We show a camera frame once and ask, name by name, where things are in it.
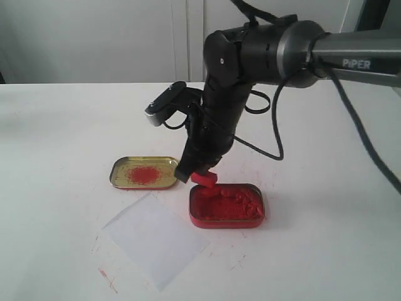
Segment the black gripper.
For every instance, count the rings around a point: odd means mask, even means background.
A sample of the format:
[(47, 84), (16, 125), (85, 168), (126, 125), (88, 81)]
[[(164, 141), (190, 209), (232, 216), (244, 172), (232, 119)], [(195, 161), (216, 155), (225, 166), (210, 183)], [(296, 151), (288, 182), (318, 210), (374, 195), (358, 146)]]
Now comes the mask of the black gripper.
[(245, 108), (253, 83), (235, 83), (223, 87), (208, 76), (202, 92), (199, 116), (190, 130), (174, 176), (186, 183), (191, 174), (206, 173), (215, 167), (232, 147), (237, 124)]

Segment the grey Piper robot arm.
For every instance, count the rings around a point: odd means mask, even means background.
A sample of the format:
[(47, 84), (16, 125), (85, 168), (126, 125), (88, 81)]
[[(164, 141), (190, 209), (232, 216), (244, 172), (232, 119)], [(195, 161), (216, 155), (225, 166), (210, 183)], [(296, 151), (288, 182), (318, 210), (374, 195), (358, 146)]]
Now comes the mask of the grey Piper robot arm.
[(234, 142), (258, 83), (307, 88), (318, 80), (400, 86), (400, 35), (380, 30), (330, 34), (314, 21), (215, 31), (204, 42), (206, 81), (191, 103), (188, 138), (175, 170), (186, 182), (214, 167)]

